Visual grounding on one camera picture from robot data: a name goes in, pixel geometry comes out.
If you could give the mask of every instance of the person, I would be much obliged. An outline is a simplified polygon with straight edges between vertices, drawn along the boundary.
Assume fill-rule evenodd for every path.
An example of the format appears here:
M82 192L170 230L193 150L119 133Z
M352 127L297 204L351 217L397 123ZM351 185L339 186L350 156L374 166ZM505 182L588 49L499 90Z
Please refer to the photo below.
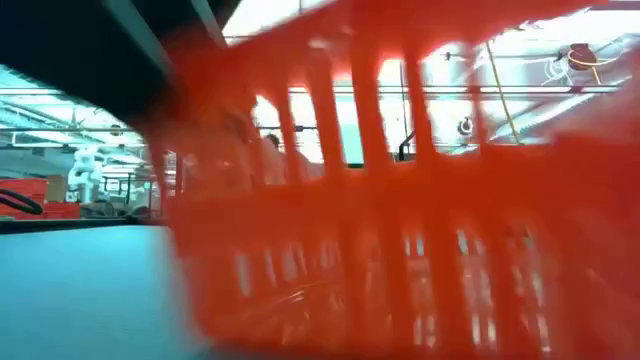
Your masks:
M280 139L275 134L269 134L263 139L263 161L265 164L266 182L269 184L283 184L289 178L286 155L278 148ZM322 176L324 168L322 164L314 164L296 149L296 156L300 166L300 175L304 180L312 180Z

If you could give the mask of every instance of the blue table surface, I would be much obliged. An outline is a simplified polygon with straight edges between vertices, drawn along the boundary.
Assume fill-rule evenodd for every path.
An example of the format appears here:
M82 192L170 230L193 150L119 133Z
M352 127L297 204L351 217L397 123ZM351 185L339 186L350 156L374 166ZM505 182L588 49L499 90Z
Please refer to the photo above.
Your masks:
M0 359L220 358L190 324L168 234L1 235Z

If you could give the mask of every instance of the warehouse ceiling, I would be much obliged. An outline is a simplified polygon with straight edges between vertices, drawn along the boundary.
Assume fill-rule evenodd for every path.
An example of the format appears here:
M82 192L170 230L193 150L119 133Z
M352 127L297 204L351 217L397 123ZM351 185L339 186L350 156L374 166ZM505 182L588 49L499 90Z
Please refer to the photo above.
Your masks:
M229 44L246 41L252 35L319 6L318 0L244 0L229 19L223 34ZM528 22L507 29L489 42L495 58L497 77L503 86L506 111L498 94L486 45L464 55L459 44L446 44L424 61L428 105L434 123L435 142L446 153L460 153L473 141L462 135L459 125L472 116L471 103L464 94L470 75L477 76L482 92L482 109L490 120L492 139L514 143L507 116L514 121L523 142L544 141L544 133L534 131L564 112L600 94L615 91L630 76L625 54L640 39L640 6L636 1L583 9L567 16ZM596 66L574 69L569 66L572 44L588 44L596 55ZM411 114L406 100L403 64L387 60L379 75L380 110L390 152L397 152L411 132ZM349 162L361 162L353 89L348 77L336 79L338 118ZM298 125L298 145L312 161L322 161L311 99L303 88L291 89L291 109ZM263 134L279 131L277 111L259 98L254 110ZM42 128L13 136L8 128ZM112 129L124 125L109 113L47 89L31 79L0 67L0 140L19 143L80 145L100 143L123 160L142 159L143 140L134 132L53 132L54 129Z

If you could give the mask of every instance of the yellow cable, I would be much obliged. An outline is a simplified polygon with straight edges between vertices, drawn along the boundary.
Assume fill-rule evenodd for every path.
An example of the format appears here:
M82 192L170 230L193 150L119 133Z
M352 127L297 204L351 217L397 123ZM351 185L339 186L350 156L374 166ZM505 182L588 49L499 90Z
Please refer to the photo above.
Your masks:
M569 53L567 54L567 57L569 58L569 60L571 60L572 62L576 63L576 64L580 64L580 65L584 65L584 66L601 66L601 65L606 65L606 64L610 64L616 60L618 60L618 58L614 58L614 59L609 59L609 60L605 60L605 61L601 61L601 62L595 62L595 63L588 63L588 62L584 62L584 61L580 61L580 60L576 60L574 58L571 57L571 53L573 53L574 51L571 50L569 51Z
M507 117L507 122L511 127L511 132L513 133L513 137L516 140L516 144L520 145L520 137L518 136L518 132L516 131L516 126L513 124L513 119L511 118L511 114L509 114L509 109L507 108L507 101L504 98L504 93L502 92L502 84L500 84L500 78L498 77L498 68L496 67L496 62L493 59L493 52L491 51L491 47L489 46L489 42L486 42L487 52L489 53L489 60L491 61L491 68L493 69L493 76L496 78L496 85L498 85L498 92L500 93L500 100L502 101L502 107L504 108L504 114Z

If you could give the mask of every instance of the robotic arm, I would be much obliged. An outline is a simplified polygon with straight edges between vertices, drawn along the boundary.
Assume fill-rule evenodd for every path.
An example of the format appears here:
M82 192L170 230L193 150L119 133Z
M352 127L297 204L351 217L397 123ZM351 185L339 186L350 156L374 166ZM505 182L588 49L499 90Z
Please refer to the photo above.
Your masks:
M90 146L87 149L79 149L74 154L75 163L69 171L67 183L67 202L79 200L82 204L90 204L93 188L100 184L102 179L102 167L104 159L98 153L98 147Z

